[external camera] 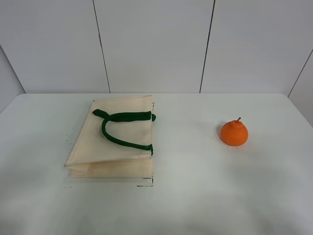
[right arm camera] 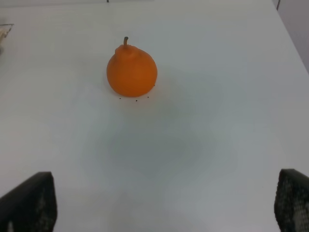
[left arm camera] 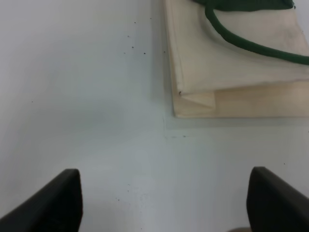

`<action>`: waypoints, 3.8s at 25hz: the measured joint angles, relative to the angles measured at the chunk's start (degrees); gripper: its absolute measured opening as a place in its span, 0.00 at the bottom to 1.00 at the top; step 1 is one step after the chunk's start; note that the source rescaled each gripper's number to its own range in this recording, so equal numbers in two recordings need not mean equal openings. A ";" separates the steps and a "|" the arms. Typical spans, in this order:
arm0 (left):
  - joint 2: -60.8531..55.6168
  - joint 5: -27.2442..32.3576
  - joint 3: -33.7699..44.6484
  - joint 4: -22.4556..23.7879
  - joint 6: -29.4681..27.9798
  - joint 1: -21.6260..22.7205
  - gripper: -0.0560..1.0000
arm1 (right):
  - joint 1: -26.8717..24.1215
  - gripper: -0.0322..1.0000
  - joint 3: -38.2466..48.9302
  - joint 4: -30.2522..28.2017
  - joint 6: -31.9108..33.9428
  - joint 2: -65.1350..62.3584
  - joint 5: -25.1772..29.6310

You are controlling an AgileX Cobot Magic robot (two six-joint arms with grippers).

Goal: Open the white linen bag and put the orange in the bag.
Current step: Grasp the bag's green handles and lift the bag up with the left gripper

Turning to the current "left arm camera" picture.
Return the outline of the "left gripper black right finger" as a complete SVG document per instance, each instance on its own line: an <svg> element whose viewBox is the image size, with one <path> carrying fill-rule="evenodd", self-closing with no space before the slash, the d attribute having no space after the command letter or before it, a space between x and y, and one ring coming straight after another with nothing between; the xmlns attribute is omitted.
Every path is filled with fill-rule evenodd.
<svg viewBox="0 0 309 232"><path fill-rule="evenodd" d="M265 167L254 167L246 199L253 232L307 232L309 199Z"/></svg>

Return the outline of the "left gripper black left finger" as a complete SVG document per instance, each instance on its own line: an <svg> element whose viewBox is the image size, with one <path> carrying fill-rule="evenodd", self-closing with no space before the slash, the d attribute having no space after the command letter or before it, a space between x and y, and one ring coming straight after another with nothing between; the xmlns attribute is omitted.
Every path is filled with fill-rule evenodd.
<svg viewBox="0 0 309 232"><path fill-rule="evenodd" d="M2 232L77 232L83 218L80 172L65 169L0 219Z"/></svg>

